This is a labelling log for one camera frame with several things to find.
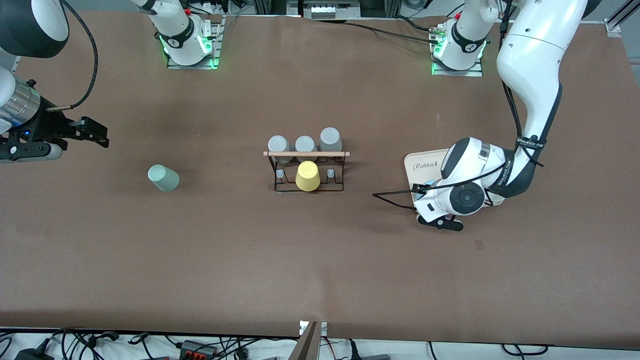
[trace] wooden handle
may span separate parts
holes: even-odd
[[[313,157],[320,156],[325,158],[342,158],[351,156],[348,151],[265,151],[263,156],[304,156]]]

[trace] red wire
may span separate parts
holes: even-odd
[[[329,345],[329,350],[331,350],[331,354],[333,355],[333,360],[338,360],[337,357],[335,357],[335,352],[333,352],[333,346],[331,346],[331,341],[329,341],[329,339],[325,336],[324,340],[326,341],[326,344]]]

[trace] black wire rack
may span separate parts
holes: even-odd
[[[273,170],[273,190],[276,192],[306,192],[300,190],[296,185],[296,173],[298,171],[298,165],[300,164],[297,158],[298,156],[316,158],[314,163],[319,165],[320,186],[314,190],[314,192],[344,191],[344,164],[351,155],[348,151],[265,151],[262,155],[266,156],[269,164],[271,164],[271,169]],[[277,160],[279,157],[293,157],[293,159],[286,164],[281,164]],[[327,170],[333,170],[333,177],[329,177]]]

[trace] white tray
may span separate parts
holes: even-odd
[[[447,151],[449,150],[414,152],[413,154],[405,156],[404,171],[406,172],[407,180],[409,180],[409,188],[411,188],[413,184],[425,185],[429,180],[440,179],[440,167],[442,166],[444,157],[447,155]],[[421,197],[421,194],[411,193],[411,198],[414,203]],[[500,205],[502,201],[502,199],[494,199],[493,205]]]

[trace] brown tabletop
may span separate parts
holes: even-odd
[[[1,167],[1,325],[294,336],[326,320],[337,338],[640,347],[640,92],[603,26],[582,25],[567,52],[529,191],[448,233],[371,193],[406,188],[411,152],[465,136],[513,146],[496,32],[484,77],[452,78],[431,75],[423,43],[243,17],[218,70],[179,71],[146,16],[84,17],[100,70],[67,115],[108,126],[111,146]],[[18,69],[58,105],[92,69],[70,23],[59,56]],[[326,126],[351,152],[346,191],[270,190],[269,137]],[[146,178],[155,163],[180,174],[175,191]]]

